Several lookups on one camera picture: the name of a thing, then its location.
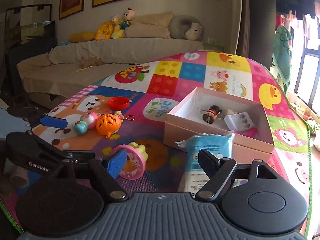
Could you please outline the blue white snack pouch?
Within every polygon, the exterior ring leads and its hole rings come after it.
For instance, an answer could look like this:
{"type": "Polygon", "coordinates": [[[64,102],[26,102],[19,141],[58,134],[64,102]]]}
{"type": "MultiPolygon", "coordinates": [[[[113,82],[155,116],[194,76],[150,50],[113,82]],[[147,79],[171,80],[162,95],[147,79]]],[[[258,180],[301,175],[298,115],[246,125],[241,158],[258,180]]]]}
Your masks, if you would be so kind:
{"type": "Polygon", "coordinates": [[[218,171],[222,158],[232,157],[234,133],[202,133],[176,144],[187,151],[187,163],[178,190],[192,196],[218,171]]]}

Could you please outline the pink pig toy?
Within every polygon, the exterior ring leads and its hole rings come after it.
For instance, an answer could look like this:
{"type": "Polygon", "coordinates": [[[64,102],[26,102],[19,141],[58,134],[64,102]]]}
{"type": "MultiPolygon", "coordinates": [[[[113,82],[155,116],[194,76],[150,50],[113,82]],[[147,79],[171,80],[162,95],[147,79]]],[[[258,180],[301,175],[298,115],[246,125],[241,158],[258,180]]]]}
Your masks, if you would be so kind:
{"type": "Polygon", "coordinates": [[[76,134],[83,135],[87,133],[88,130],[95,128],[95,123],[99,117],[100,114],[94,112],[84,114],[74,123],[73,129],[76,134]]]}

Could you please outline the orange plastic pumpkin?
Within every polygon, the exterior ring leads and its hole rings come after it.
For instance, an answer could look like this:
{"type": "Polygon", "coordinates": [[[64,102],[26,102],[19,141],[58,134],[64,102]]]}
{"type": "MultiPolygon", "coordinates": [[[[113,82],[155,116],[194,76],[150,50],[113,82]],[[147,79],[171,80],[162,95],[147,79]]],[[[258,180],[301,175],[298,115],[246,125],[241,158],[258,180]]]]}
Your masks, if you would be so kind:
{"type": "Polygon", "coordinates": [[[103,114],[97,118],[95,127],[99,135],[109,139],[112,134],[117,133],[122,121],[114,114],[103,114]]]}

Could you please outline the white plastic tray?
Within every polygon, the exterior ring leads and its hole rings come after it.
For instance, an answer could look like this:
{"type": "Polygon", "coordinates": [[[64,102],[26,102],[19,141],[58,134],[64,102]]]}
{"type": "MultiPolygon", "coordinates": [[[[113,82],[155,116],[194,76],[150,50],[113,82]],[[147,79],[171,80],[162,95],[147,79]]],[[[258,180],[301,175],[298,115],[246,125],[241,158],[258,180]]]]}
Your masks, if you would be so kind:
{"type": "Polygon", "coordinates": [[[247,112],[231,114],[224,117],[230,131],[245,132],[254,127],[254,123],[247,112]]]}

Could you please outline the red black figure toy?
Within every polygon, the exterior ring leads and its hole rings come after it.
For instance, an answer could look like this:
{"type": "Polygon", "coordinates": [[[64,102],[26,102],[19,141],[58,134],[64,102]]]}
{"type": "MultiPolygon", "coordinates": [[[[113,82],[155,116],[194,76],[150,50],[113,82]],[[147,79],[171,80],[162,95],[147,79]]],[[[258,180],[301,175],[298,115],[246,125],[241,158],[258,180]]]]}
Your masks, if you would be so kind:
{"type": "Polygon", "coordinates": [[[213,124],[221,112],[222,111],[219,106],[212,105],[207,110],[201,112],[202,120],[208,124],[213,124]]]}

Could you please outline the pink plastic basket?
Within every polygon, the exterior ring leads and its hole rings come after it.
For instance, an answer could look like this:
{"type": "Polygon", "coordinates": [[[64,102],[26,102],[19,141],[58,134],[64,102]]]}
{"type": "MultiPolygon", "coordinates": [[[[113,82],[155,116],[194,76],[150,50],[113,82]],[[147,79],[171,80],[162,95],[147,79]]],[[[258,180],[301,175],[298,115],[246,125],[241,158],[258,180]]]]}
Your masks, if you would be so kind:
{"type": "Polygon", "coordinates": [[[257,129],[255,127],[252,127],[250,129],[248,129],[247,131],[241,132],[240,134],[249,138],[253,138],[255,137],[255,135],[257,134],[257,129]]]}

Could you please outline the beige covered sofa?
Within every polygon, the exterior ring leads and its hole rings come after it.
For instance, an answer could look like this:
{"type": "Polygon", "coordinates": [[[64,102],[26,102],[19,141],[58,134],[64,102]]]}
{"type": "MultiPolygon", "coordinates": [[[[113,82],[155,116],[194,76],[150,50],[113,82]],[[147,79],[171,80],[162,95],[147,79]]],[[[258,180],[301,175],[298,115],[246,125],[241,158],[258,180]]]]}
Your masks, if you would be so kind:
{"type": "Polygon", "coordinates": [[[88,85],[130,66],[203,48],[200,41],[173,38],[120,38],[70,43],[21,61],[17,70],[26,93],[39,104],[48,106],[50,95],[65,100],[88,85]],[[100,58],[103,64],[88,68],[79,65],[82,57],[92,56],[100,58]]]}

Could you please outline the pink cardboard box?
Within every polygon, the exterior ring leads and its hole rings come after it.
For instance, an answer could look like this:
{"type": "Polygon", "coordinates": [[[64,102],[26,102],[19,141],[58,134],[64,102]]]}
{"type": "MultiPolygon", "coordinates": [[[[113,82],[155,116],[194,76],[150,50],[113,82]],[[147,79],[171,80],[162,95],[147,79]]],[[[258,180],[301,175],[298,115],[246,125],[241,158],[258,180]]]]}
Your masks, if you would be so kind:
{"type": "Polygon", "coordinates": [[[249,164],[254,159],[269,161],[274,150],[274,140],[262,104],[238,96],[215,92],[197,87],[192,90],[168,114],[164,127],[164,144],[177,148],[179,141],[194,135],[207,133],[225,135],[234,133],[232,157],[241,164],[249,164]],[[217,105],[221,114],[213,124],[202,120],[202,111],[217,105]],[[257,129],[254,139],[230,131],[224,117],[247,112],[257,129]]]}

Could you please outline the red plastic lid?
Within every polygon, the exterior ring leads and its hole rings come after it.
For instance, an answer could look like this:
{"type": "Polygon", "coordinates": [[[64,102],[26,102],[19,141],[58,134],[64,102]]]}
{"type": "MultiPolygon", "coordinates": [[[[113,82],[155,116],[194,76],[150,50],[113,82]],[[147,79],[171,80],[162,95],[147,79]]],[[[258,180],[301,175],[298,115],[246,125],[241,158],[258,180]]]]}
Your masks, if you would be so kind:
{"type": "Polygon", "coordinates": [[[130,106],[130,99],[125,96],[112,97],[107,102],[108,108],[113,111],[122,111],[130,106]]]}

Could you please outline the brown plush on sofa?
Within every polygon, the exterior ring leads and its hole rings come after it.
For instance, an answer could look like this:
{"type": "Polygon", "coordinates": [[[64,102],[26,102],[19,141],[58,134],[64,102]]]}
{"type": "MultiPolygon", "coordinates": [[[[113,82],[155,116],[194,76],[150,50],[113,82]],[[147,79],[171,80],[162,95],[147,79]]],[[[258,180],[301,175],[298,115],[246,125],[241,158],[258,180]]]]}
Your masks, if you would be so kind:
{"type": "Polygon", "coordinates": [[[102,61],[100,58],[96,57],[96,56],[92,56],[92,57],[89,57],[89,58],[84,58],[82,57],[79,61],[79,65],[82,67],[82,68],[88,68],[88,67],[91,67],[91,66],[99,66],[99,65],[102,65],[102,61]]]}

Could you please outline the yellow cushion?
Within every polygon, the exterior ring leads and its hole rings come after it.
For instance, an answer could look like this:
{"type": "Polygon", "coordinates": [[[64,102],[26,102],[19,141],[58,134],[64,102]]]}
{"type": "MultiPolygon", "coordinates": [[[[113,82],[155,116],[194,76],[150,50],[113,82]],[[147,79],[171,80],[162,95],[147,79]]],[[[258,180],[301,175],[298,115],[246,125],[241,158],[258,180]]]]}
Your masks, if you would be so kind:
{"type": "Polygon", "coordinates": [[[87,42],[92,40],[95,40],[95,32],[91,31],[81,31],[68,37],[68,41],[72,43],[87,42]]]}

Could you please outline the orange yellow plush bag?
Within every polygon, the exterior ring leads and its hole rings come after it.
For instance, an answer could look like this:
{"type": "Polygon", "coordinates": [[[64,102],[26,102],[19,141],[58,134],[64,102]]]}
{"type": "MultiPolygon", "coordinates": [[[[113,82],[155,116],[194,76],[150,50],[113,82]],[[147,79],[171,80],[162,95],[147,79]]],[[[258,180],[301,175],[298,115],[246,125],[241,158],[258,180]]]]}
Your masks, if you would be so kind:
{"type": "Polygon", "coordinates": [[[95,34],[96,41],[109,40],[113,33],[113,25],[111,21],[103,23],[95,34]]]}

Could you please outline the green dinosaur towel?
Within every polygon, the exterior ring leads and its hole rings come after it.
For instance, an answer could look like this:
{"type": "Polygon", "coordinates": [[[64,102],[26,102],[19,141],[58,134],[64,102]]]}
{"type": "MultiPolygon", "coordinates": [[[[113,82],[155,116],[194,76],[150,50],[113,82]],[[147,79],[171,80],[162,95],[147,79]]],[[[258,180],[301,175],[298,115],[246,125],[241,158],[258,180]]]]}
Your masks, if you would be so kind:
{"type": "Polygon", "coordinates": [[[280,25],[273,37],[273,65],[278,70],[283,83],[284,93],[287,92],[291,81],[292,36],[289,30],[280,25]]]}

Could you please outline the beige folded blanket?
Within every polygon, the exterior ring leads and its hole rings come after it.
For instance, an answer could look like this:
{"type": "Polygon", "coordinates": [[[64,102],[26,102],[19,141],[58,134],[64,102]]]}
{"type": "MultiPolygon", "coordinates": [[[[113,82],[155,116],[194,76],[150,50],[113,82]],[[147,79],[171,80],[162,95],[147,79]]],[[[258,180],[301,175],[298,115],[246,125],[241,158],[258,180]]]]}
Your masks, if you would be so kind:
{"type": "Polygon", "coordinates": [[[127,38],[171,38],[169,24],[172,11],[137,16],[124,31],[127,38]]]}

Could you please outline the grey neck pillow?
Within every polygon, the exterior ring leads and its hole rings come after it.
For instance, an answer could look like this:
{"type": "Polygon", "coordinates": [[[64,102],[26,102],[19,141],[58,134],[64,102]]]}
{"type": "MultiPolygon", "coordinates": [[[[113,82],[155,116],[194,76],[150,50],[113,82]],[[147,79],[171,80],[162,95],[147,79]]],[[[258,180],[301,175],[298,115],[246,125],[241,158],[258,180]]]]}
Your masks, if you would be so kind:
{"type": "Polygon", "coordinates": [[[185,39],[185,33],[191,28],[192,23],[200,23],[200,21],[193,16],[175,15],[168,26],[171,38],[185,39]]]}

